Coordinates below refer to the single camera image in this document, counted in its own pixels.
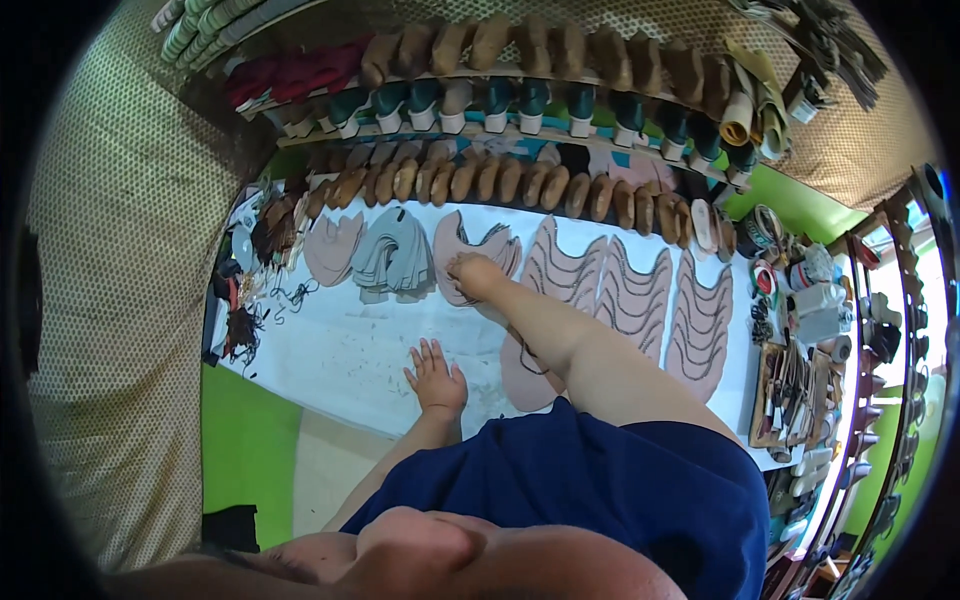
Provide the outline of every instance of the woman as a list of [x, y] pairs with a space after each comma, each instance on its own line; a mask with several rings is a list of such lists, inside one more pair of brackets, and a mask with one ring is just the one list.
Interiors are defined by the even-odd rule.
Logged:
[[757, 598], [766, 488], [733, 432], [630, 341], [506, 278], [447, 266], [567, 386], [549, 414], [461, 442], [467, 382], [420, 340], [422, 414], [318, 534], [260, 555], [188, 555], [118, 595], [234, 598]]

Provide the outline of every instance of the pink leather piece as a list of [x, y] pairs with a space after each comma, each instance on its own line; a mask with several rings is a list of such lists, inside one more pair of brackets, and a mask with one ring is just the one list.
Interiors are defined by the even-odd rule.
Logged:
[[[537, 229], [520, 283], [592, 315], [606, 252], [603, 236], [590, 243], [582, 256], [564, 254], [557, 247], [557, 222], [547, 217]], [[500, 375], [507, 398], [517, 410], [529, 413], [550, 404], [566, 386], [517, 337], [511, 330], [503, 342]]]
[[672, 279], [669, 250], [660, 251], [653, 270], [644, 274], [630, 267], [623, 243], [613, 237], [604, 265], [600, 301], [593, 316], [630, 338], [657, 365]]
[[350, 274], [350, 258], [367, 233], [363, 214], [340, 217], [334, 225], [321, 215], [303, 237], [303, 260], [310, 275], [323, 287], [333, 287]]
[[684, 252], [677, 270], [677, 301], [666, 371], [706, 404], [723, 377], [733, 315], [733, 275], [728, 266], [713, 287], [696, 280], [696, 263]]
[[446, 301], [454, 306], [473, 306], [476, 300], [464, 296], [453, 285], [453, 278], [446, 272], [446, 264], [459, 252], [479, 252], [495, 262], [507, 277], [513, 277], [523, 257], [520, 238], [510, 237], [510, 228], [497, 226], [472, 246], [463, 230], [460, 211], [451, 212], [437, 224], [433, 237], [433, 267], [437, 275], [437, 287]]

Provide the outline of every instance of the wooden shelf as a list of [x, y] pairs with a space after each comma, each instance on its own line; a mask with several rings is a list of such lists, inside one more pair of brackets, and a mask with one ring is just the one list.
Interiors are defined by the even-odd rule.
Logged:
[[[436, 75], [432, 75], [430, 73], [424, 73], [423, 75], [420, 75], [419, 77], [417, 77], [417, 79], [418, 80], [452, 79], [452, 78], [458, 78], [458, 77], [515, 77], [517, 78], [517, 77], [531, 77], [531, 76], [524, 73], [523, 70], [519, 67], [519, 65], [517, 65], [515, 62], [499, 61], [489, 71], [483, 71], [483, 72], [474, 71], [473, 69], [467, 68], [466, 66], [461, 64], [460, 67], [457, 68], [457, 70], [455, 70], [450, 75], [437, 77]], [[538, 79], [550, 79], [551, 81], [553, 81], [554, 78], [538, 78]], [[388, 84], [393, 82], [402, 82], [402, 81], [404, 81], [403, 78], [397, 77], [395, 75], [391, 75], [390, 77], [387, 78]], [[574, 83], [590, 84], [590, 85], [598, 85], [598, 86], [605, 85], [603, 79], [601, 79], [600, 76], [598, 76], [596, 71], [594, 71], [593, 69], [584, 69], [584, 77], [580, 78], [579, 80], [575, 80]], [[357, 87], [358, 85], [360, 85], [360, 83], [358, 82], [357, 78], [354, 77], [349, 81], [345, 89]], [[327, 94], [326, 88], [321, 87], [319, 89], [315, 89], [312, 92], [310, 92], [309, 97], [316, 98], [317, 96], [325, 96], [326, 94]], [[680, 102], [680, 100], [677, 99], [676, 96], [674, 96], [669, 92], [661, 92], [656, 96], [648, 96], [648, 97], [657, 98], [660, 100], [666, 100], [668, 102], [673, 102], [680, 105], [683, 104], [682, 102]], [[285, 102], [278, 103], [273, 100], [267, 100], [266, 102], [259, 104], [255, 107], [247, 108], [246, 110], [241, 111], [240, 114], [242, 114], [244, 117], [250, 118], [253, 115], [257, 114], [258, 112], [262, 112], [264, 110], [270, 110], [271, 108], [277, 108], [285, 104], [288, 104], [288, 103], [285, 103]], [[697, 107], [688, 107], [688, 108], [699, 110], [699, 108]]]
[[[417, 132], [413, 129], [413, 126], [410, 123], [404, 123], [400, 126], [400, 131], [394, 133], [394, 135], [400, 134], [437, 134], [442, 133], [440, 129], [440, 124], [435, 124], [430, 130], [426, 132]], [[484, 130], [483, 123], [467, 123], [464, 126], [464, 130], [460, 132], [460, 135], [476, 135], [478, 133], [486, 133]], [[358, 137], [374, 137], [378, 135], [383, 135], [383, 132], [380, 130], [379, 125], [361, 125], [360, 131], [351, 139]], [[651, 160], [656, 160], [662, 162], [665, 165], [671, 167], [677, 167], [684, 169], [686, 171], [693, 171], [686, 162], [686, 156], [681, 160], [671, 161], [663, 158], [663, 155], [660, 154], [660, 150], [657, 148], [649, 148], [646, 146], [634, 146], [633, 148], [625, 148], [623, 146], [617, 146], [613, 143], [608, 137], [603, 135], [597, 135], [596, 133], [591, 133], [589, 137], [571, 137], [570, 134], [564, 130], [553, 128], [553, 127], [543, 127], [540, 129], [540, 134], [538, 135], [528, 135], [526, 133], [521, 133], [520, 129], [514, 124], [508, 124], [507, 129], [500, 133], [499, 135], [509, 135], [516, 137], [529, 137], [533, 139], [542, 139], [550, 142], [563, 142], [567, 144], [580, 144], [582, 146], [591, 146], [593, 148], [605, 148], [613, 152], [622, 152], [631, 156], [642, 156], [644, 158], [649, 158]], [[322, 142], [331, 139], [341, 139], [340, 132], [331, 132], [324, 133], [322, 131], [313, 132], [307, 135], [306, 137], [281, 137], [276, 141], [276, 144], [280, 148], [289, 148], [290, 146], [297, 146], [299, 144], [310, 144], [313, 142]], [[729, 183], [727, 181], [727, 174], [722, 170], [709, 166], [707, 171], [704, 173], [709, 178], [719, 181], [720, 183]], [[746, 183], [739, 187], [735, 187], [738, 193], [745, 193], [750, 190], [750, 184]]]

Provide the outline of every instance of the floor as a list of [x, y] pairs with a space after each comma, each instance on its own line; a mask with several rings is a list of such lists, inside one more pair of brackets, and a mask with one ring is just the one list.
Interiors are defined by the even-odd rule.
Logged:
[[[280, 179], [304, 162], [294, 150], [277, 153], [268, 168]], [[755, 204], [825, 242], [864, 216], [766, 167], [728, 210], [739, 218]], [[204, 367], [203, 379], [204, 511], [255, 504], [261, 548], [319, 531], [392, 445], [302, 411], [227, 369]]]

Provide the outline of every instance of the polka dot fabric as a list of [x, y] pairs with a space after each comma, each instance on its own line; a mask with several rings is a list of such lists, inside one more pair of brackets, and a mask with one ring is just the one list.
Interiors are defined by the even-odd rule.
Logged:
[[41, 451], [77, 538], [104, 570], [200, 536], [204, 295], [243, 183], [233, 146], [178, 99], [150, 21], [126, 2], [51, 115], [28, 221], [44, 318], [30, 382]]
[[[910, 174], [910, 165], [933, 160], [933, 140], [922, 114], [907, 91], [890, 56], [848, 0], [835, 0], [852, 15], [852, 28], [890, 66], [877, 86], [879, 101], [864, 112], [847, 86], [837, 78], [829, 95], [839, 106], [823, 110], [808, 125], [793, 123], [794, 155], [764, 160], [773, 168], [834, 200], [860, 210], [872, 207], [896, 191]], [[393, 25], [424, 20], [439, 14], [450, 21], [467, 16], [488, 16], [502, 11], [518, 24], [524, 14], [536, 12], [557, 25], [565, 19], [579, 23], [585, 32], [607, 23], [625, 38], [642, 30], [650, 37], [669, 41], [676, 37], [701, 53], [722, 54], [729, 37], [749, 49], [763, 48], [770, 56], [780, 86], [790, 80], [799, 63], [797, 55], [778, 34], [762, 23], [748, 20], [725, 0], [465, 0], [424, 3], [395, 0]], [[501, 60], [517, 60], [512, 44]]]

